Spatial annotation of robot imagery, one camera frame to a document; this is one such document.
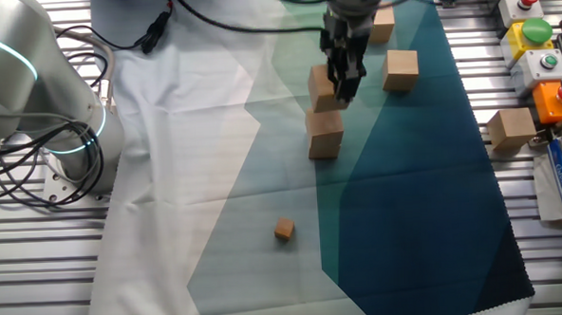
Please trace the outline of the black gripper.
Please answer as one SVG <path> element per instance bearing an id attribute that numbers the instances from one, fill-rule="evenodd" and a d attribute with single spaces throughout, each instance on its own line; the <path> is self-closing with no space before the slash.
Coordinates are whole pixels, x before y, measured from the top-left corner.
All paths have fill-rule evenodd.
<path id="1" fill-rule="evenodd" d="M 339 16 L 324 14 L 320 49 L 328 59 L 328 79 L 333 83 L 338 102 L 351 102 L 366 74 L 363 55 L 368 46 L 375 14 Z"/>

